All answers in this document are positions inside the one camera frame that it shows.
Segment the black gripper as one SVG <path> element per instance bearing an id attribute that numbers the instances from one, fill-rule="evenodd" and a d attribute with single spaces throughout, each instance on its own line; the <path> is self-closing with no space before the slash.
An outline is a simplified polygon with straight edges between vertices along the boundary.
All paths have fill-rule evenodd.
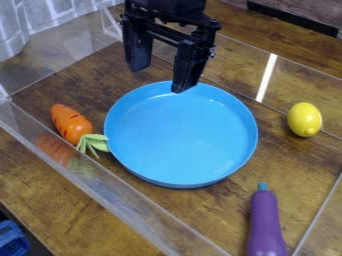
<path id="1" fill-rule="evenodd" d="M 124 0 L 121 15 L 125 61 L 132 72 L 151 65 L 155 38 L 176 46 L 171 91 L 193 87 L 215 56 L 219 22 L 204 14 L 205 0 Z"/>

